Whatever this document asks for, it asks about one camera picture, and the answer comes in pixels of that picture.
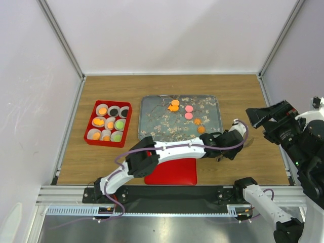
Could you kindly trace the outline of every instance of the white panel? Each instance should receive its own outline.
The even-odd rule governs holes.
[[[51,181],[80,80],[37,1],[2,1],[0,33],[0,227],[22,203],[15,242],[23,242],[39,188]]]
[[[296,0],[48,0],[86,74],[257,72]]]
[[[324,96],[323,0],[307,0],[268,67],[265,86],[272,103],[288,100],[300,113],[313,96]]]

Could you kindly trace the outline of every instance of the green round object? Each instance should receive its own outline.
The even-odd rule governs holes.
[[[122,140],[122,136],[121,135],[115,135],[113,138],[114,142],[120,142]]]
[[[122,121],[117,121],[116,122],[116,128],[117,129],[121,130],[121,129],[124,128],[124,126],[125,126],[125,124]]]

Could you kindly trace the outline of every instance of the pink disc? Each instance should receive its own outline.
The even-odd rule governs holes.
[[[191,120],[192,118],[193,118],[193,115],[191,114],[191,113],[186,113],[185,115],[184,115],[184,117],[187,119],[187,120]]]
[[[193,107],[191,105],[187,105],[186,106],[186,111],[187,112],[192,112],[193,111]]]

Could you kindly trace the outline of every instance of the wooden table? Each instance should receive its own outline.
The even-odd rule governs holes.
[[[146,75],[89,76],[79,102],[74,124],[58,179],[60,185],[88,184],[116,169],[114,158],[138,142],[137,128],[141,99],[146,95],[215,95],[219,101],[224,129],[234,118],[249,123],[245,110],[265,107],[255,75]],[[130,102],[131,124],[124,148],[88,145],[84,132],[96,100]],[[250,128],[254,143],[230,161],[197,161],[199,185],[231,185],[251,176],[261,185],[288,185],[284,162],[278,146],[263,138],[262,128]],[[133,179],[128,184],[144,184]]]

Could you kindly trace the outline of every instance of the red cutting board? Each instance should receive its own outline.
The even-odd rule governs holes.
[[[195,158],[183,158],[158,165],[153,173],[144,178],[146,185],[196,185]]]

